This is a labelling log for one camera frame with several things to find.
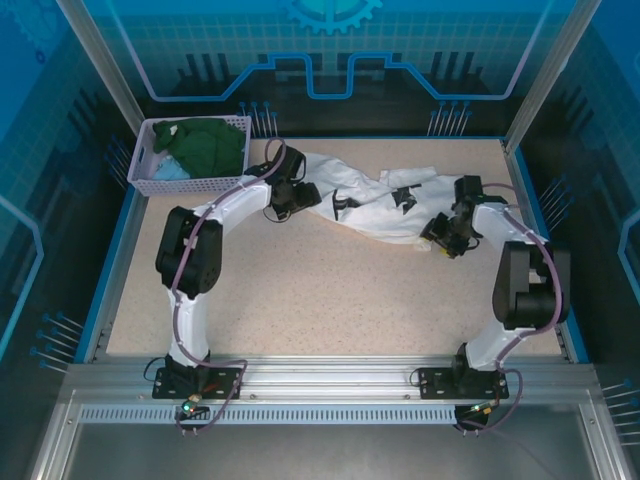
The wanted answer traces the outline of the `white t-shirt with black print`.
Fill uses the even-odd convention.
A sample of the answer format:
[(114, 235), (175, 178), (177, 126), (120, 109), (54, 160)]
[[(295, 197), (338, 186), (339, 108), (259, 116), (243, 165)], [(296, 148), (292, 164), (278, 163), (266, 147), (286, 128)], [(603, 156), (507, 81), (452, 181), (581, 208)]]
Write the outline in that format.
[(439, 213), (452, 214), (458, 178), (433, 167), (383, 170), (373, 179), (336, 157), (306, 157), (305, 180), (322, 197), (308, 211), (369, 239), (421, 249), (426, 224)]

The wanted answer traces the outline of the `lilac plastic basket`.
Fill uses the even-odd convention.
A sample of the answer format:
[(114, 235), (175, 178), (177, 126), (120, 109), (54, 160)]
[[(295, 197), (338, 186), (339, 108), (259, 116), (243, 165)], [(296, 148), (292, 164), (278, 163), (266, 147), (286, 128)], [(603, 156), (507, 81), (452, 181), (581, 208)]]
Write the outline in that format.
[[(196, 116), (204, 118), (219, 118), (246, 132), (246, 144), (243, 171), (248, 168), (250, 140), (252, 133), (252, 120), (248, 116)], [(154, 152), (155, 134), (152, 126), (154, 123), (164, 120), (183, 120), (191, 117), (151, 118), (143, 121), (135, 144), (134, 153), (130, 162), (127, 180), (144, 196), (178, 195), (222, 192), (236, 184), (240, 176), (216, 177), (216, 178), (190, 178), (182, 181), (154, 181), (151, 179), (159, 162), (167, 155), (166, 151), (156, 154)]]

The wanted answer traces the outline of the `dark green t-shirt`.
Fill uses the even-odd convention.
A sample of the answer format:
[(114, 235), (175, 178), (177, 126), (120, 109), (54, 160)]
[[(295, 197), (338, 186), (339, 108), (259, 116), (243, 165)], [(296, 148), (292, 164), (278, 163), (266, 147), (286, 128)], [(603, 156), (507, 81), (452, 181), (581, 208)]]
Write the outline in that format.
[(191, 117), (153, 124), (154, 152), (166, 151), (190, 178), (239, 176), (246, 132), (219, 118)]

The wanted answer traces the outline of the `light blue t-shirt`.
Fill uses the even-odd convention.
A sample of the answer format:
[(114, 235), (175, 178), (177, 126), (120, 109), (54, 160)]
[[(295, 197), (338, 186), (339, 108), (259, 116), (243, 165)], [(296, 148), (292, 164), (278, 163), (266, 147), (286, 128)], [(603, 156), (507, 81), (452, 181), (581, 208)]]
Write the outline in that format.
[(182, 181), (189, 180), (190, 175), (173, 156), (167, 155), (159, 162), (151, 179), (154, 181)]

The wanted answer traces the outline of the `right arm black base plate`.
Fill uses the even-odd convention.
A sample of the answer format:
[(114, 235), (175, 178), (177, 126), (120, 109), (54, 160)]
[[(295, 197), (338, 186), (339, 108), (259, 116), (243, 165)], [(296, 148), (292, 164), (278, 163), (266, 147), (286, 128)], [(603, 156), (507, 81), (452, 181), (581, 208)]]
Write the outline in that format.
[(497, 371), (420, 368), (418, 385), (422, 400), (502, 400), (510, 395), (505, 375)]

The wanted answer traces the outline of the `aluminium mounting rail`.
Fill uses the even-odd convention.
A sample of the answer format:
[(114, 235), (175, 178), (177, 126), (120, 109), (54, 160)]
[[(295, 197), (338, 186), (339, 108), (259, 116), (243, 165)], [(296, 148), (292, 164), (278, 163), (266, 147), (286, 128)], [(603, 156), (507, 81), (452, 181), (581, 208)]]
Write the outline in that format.
[[(414, 371), (444, 367), (448, 355), (435, 356), (253, 356), (248, 360), (240, 401), (273, 404), (406, 404), (419, 393)], [(600, 391), (590, 364), (572, 364), (560, 356), (512, 357), (507, 382), (521, 390), (527, 405), (582, 404), (598, 401)], [(152, 385), (142, 377), (144, 361), (71, 366), (59, 399), (76, 403), (151, 402)]]

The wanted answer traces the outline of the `aluminium frame post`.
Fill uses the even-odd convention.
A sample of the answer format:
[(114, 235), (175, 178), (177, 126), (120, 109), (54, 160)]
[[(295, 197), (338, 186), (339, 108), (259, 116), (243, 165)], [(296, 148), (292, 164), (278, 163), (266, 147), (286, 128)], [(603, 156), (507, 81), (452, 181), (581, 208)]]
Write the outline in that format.
[(503, 142), (503, 150), (507, 157), (515, 156), (516, 149), (564, 71), (601, 2), (602, 0), (575, 0), (573, 9), (507, 131)]
[(145, 116), (83, 0), (55, 0), (131, 132), (138, 138)]

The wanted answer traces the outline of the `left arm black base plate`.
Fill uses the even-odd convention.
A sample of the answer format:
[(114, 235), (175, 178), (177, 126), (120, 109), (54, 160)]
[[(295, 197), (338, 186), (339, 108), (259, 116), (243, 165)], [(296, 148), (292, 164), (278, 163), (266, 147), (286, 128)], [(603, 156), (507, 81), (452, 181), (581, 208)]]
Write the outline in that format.
[(240, 368), (191, 368), (186, 370), (161, 367), (153, 380), (151, 396), (162, 400), (187, 400), (199, 395), (204, 400), (224, 400), (239, 378)]

